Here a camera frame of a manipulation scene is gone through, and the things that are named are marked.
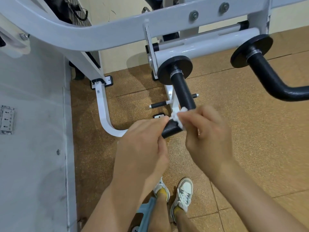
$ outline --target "white metal frame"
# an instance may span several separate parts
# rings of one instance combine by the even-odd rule
[[[146,12],[125,19],[103,23],[91,27],[76,27],[57,19],[47,5],[44,10],[31,0],[0,0],[0,13],[13,24],[32,36],[58,48],[90,80],[104,77],[84,51],[109,49],[141,40],[147,40],[149,62],[157,73],[157,68],[168,58],[175,55],[187,55],[195,58],[221,50],[234,48],[251,37],[268,33],[271,10],[304,0],[180,0],[171,6],[172,0],[164,0],[166,8]],[[229,2],[230,8],[224,13],[218,12],[223,2]],[[198,19],[191,21],[191,11],[199,12]],[[199,26],[248,15],[250,29],[238,31],[239,26],[195,34]],[[180,31],[189,35],[167,43],[160,43],[160,51],[154,52],[151,39]],[[119,131],[110,123],[105,87],[101,82],[95,88],[100,120],[103,128],[113,136],[121,137],[126,130]],[[172,86],[165,86],[172,111],[179,111],[179,102]]]

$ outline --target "white sneaker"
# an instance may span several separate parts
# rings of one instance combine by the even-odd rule
[[[161,189],[161,188],[164,188],[166,193],[168,194],[168,198],[166,200],[166,202],[168,202],[170,200],[170,197],[171,197],[171,194],[170,194],[170,191],[168,190],[168,188],[166,187],[166,185],[164,184],[163,180],[162,180],[162,177],[160,179],[160,181],[158,182],[158,184],[155,186],[154,188],[154,194],[155,196],[157,197],[157,193],[158,191]]]
[[[177,186],[176,199],[173,202],[170,210],[170,215],[173,221],[176,223],[174,209],[176,206],[182,208],[185,212],[188,211],[188,207],[191,203],[191,198],[193,194],[193,182],[189,178],[183,178],[180,180]]]

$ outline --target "electrical outlet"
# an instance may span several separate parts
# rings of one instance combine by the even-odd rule
[[[10,135],[13,132],[14,108],[1,106],[0,109],[0,134]]]

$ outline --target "wall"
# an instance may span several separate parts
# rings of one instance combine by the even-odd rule
[[[144,6],[148,6],[144,0],[80,0],[80,2],[90,11],[90,18],[93,24],[138,15],[141,13]],[[309,18],[307,17],[308,9],[309,0],[274,9],[270,24],[270,33],[309,25]],[[200,32],[234,24],[245,19],[246,17],[244,16],[202,26],[200,27]],[[145,53],[145,44],[145,41],[140,41],[113,49],[103,50],[101,55],[104,73],[148,63]]]
[[[70,74],[54,47],[30,39],[29,55],[0,52],[0,105],[16,114],[13,135],[0,135],[1,231],[76,231]]]

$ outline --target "person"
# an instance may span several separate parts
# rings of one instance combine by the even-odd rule
[[[195,164],[225,196],[250,232],[308,232],[308,229],[267,195],[233,158],[231,129],[211,106],[178,113],[187,130],[186,147]],[[168,117],[135,122],[119,140],[111,184],[103,192],[82,232],[128,231],[145,199],[154,190],[157,200],[148,232],[171,231],[162,181],[168,149],[161,136]],[[179,232],[198,231],[186,212],[193,184],[183,178],[170,215]]]

